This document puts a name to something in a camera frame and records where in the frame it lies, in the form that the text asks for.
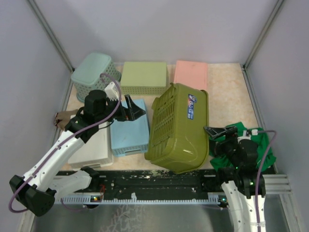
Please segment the light blue perforated basket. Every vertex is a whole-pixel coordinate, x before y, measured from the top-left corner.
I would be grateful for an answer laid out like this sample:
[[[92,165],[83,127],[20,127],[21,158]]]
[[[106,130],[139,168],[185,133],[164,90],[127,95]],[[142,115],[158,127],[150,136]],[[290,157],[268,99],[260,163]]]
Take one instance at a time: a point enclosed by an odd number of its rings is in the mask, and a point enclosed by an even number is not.
[[[149,146],[148,116],[135,121],[115,121],[111,125],[111,146],[115,157],[146,153]]]

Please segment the light green shallow basket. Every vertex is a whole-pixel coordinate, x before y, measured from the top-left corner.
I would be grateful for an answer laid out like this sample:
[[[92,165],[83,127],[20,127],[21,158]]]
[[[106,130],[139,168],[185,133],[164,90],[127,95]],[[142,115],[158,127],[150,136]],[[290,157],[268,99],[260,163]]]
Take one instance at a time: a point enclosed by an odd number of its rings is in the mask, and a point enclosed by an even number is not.
[[[125,62],[121,78],[123,95],[161,95],[168,88],[165,62]]]

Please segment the olive green large tub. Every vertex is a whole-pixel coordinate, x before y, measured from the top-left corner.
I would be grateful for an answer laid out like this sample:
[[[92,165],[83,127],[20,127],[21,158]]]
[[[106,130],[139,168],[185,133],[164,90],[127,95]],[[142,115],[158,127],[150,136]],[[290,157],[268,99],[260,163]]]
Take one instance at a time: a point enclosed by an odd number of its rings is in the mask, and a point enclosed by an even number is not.
[[[209,155],[208,103],[207,91],[179,83],[155,98],[145,159],[176,174],[202,167]]]

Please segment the white perforated basket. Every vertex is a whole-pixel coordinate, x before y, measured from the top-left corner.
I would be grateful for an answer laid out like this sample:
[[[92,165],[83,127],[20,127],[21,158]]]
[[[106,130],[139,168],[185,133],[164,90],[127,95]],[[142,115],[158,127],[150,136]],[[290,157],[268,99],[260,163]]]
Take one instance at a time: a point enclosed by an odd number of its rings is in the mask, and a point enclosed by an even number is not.
[[[111,149],[110,123],[99,125],[99,130],[88,142],[77,150],[68,160],[68,165],[75,171],[89,166],[92,169],[113,164]]]

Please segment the teal perforated plastic basket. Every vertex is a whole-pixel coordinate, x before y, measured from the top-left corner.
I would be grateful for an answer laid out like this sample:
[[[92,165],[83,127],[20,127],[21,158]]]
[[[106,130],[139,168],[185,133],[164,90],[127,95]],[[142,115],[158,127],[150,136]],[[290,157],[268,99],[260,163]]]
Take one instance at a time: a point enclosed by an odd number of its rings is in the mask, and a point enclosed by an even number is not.
[[[77,99],[84,102],[90,91],[104,90],[111,82],[110,76],[118,82],[121,80],[121,73],[110,56],[98,52],[87,55],[71,75]]]

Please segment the pink perforated basket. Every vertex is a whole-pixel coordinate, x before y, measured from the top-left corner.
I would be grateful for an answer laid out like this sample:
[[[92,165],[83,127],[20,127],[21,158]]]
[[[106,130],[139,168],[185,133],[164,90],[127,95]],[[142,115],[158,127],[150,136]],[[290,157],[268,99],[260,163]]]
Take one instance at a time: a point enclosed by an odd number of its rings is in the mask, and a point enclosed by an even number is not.
[[[205,62],[178,60],[176,62],[173,83],[207,90],[208,64]]]

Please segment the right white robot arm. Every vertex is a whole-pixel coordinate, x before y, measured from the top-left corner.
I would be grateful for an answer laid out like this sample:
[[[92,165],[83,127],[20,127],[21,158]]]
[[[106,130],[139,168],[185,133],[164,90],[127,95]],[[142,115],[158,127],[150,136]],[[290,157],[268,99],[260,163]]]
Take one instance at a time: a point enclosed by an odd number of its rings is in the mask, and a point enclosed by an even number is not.
[[[224,155],[232,164],[219,168],[216,187],[225,193],[229,215],[236,232],[264,232],[265,181],[257,168],[258,144],[251,137],[256,129],[238,135],[235,126],[204,127],[215,155]]]

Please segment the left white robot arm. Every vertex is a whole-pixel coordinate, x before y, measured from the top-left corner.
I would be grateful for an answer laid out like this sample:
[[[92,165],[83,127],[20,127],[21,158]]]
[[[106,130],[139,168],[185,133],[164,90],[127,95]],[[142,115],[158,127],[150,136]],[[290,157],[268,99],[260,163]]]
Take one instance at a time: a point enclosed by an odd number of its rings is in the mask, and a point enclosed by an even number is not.
[[[83,189],[91,192],[98,190],[99,173],[88,166],[59,180],[54,177],[70,157],[99,131],[102,123],[135,121],[146,114],[130,95],[125,95],[125,100],[126,106],[123,106],[117,81],[109,83],[105,90],[90,91],[84,106],[77,110],[58,141],[41,160],[22,176],[14,175],[11,178],[11,199],[21,203],[26,211],[41,217],[53,207],[55,201],[67,195]]]

